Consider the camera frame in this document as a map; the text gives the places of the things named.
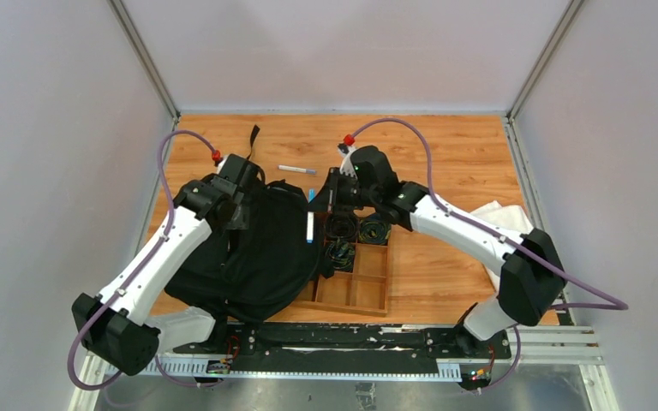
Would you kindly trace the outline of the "black fabric backpack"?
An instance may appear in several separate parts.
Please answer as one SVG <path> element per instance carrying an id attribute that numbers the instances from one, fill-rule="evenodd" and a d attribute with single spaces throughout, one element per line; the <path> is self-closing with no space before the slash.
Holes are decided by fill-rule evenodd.
<path id="1" fill-rule="evenodd" d="M 291 304 L 308 282 L 333 275 L 314 224 L 306 242 L 308 199 L 284 180 L 267 182 L 245 229 L 209 235 L 165 286 L 166 294 L 216 319 L 260 323 Z"/>

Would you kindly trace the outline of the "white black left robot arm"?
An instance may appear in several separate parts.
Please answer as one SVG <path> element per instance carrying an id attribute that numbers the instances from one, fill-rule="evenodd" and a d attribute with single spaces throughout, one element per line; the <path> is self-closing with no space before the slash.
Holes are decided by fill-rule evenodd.
<path id="1" fill-rule="evenodd" d="M 228 331 L 203 309 L 150 314 L 181 265 L 211 234 L 248 226 L 249 197 L 265 182 L 263 170 L 231 154 L 214 174 L 181 187 L 160 228 L 128 266 L 95 296 L 79 295 L 71 312 L 76 344 L 134 376 L 156 355 L 187 343 L 221 352 Z"/>

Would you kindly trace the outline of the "black rolled belt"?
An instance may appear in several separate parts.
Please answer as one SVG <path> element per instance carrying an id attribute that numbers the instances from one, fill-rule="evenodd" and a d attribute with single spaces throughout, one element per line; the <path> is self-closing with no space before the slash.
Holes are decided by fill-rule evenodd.
<path id="1" fill-rule="evenodd" d="M 354 214 L 331 214 L 325 221 L 326 237 L 331 240 L 355 241 L 359 220 Z"/>

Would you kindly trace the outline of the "white marker grey cap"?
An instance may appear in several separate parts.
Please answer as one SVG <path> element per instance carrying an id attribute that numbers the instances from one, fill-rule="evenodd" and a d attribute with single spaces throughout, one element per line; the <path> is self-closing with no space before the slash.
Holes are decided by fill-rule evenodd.
<path id="1" fill-rule="evenodd" d="M 285 164 L 279 164 L 277 166 L 278 170 L 289 171 L 294 173 L 306 174 L 306 175 L 316 175 L 317 171 L 308 168 L 289 166 Z"/>

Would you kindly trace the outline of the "wooden compartment organizer tray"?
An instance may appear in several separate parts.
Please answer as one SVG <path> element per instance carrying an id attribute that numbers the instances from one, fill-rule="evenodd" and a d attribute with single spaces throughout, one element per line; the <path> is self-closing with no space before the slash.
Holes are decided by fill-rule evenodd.
<path id="1" fill-rule="evenodd" d="M 326 237 L 325 232 L 325 221 L 329 215 L 318 216 L 318 225 L 324 234 L 321 245 L 325 258 L 325 245 L 333 241 Z M 358 217 L 359 225 L 364 218 L 382 221 L 377 213 L 373 213 Z M 294 307 L 371 317 L 387 315 L 391 281 L 391 235 L 385 246 L 363 244 L 358 241 L 358 237 L 349 242 L 356 246 L 353 272 L 332 269 L 333 275 L 330 277 L 319 274 L 297 296 L 292 303 Z"/>

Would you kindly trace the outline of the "white folded cloth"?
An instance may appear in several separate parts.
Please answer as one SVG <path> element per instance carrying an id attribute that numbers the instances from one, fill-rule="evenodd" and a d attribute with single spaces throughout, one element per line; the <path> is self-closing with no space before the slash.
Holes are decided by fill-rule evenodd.
<path id="1" fill-rule="evenodd" d="M 502 229 L 528 234 L 534 225 L 525 210 L 520 205 L 501 205 L 497 200 L 482 205 L 473 210 L 471 215 Z"/>

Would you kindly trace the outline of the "multicolour rolled belt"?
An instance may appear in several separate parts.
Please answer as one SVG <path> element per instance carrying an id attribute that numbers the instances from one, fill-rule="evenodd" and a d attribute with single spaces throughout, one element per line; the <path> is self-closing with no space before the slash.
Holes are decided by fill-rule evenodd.
<path id="1" fill-rule="evenodd" d="M 335 271 L 353 272 L 356 246 L 345 240 L 336 239 L 325 245 L 325 256 Z"/>

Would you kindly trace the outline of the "white marker blue cap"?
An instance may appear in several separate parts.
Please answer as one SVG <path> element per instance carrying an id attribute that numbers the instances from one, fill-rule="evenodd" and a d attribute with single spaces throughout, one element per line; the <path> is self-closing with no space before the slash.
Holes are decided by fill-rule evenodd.
<path id="1" fill-rule="evenodd" d="M 311 244 L 314 242 L 314 213 L 310 210 L 310 203 L 314 199 L 315 191 L 313 188 L 308 190 L 308 213 L 307 213 L 307 230 L 306 242 Z"/>

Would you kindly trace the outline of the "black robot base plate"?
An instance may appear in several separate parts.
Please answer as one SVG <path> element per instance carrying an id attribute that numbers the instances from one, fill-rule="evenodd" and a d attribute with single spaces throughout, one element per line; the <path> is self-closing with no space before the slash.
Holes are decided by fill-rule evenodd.
<path id="1" fill-rule="evenodd" d="M 450 325 L 229 323 L 206 342 L 174 348 L 176 354 L 235 354 L 234 371 L 358 374 L 429 374 L 438 360 L 509 360 L 502 331 L 471 342 Z"/>

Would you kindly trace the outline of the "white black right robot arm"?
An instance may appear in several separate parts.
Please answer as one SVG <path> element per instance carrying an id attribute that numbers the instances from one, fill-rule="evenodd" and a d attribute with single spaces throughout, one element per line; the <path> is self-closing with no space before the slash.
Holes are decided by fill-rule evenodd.
<path id="1" fill-rule="evenodd" d="M 442 240 L 499 275 L 496 295 L 476 303 L 459 321 L 455 345 L 460 354 L 476 357 L 498 332 L 539 324 L 567 284 L 546 232 L 503 229 L 434 197 L 422 184 L 399 180 L 376 146 L 342 144 L 339 151 L 343 161 L 329 169 L 324 186 L 308 203 L 310 211 L 372 207 L 382 220 Z"/>

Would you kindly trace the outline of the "dark blue yellow rolled belt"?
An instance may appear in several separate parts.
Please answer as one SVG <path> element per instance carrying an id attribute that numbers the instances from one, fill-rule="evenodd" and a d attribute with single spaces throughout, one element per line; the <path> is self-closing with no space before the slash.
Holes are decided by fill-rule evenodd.
<path id="1" fill-rule="evenodd" d="M 358 241 L 363 244 L 385 246 L 389 242 L 391 225 L 384 221 L 364 218 L 359 225 Z"/>

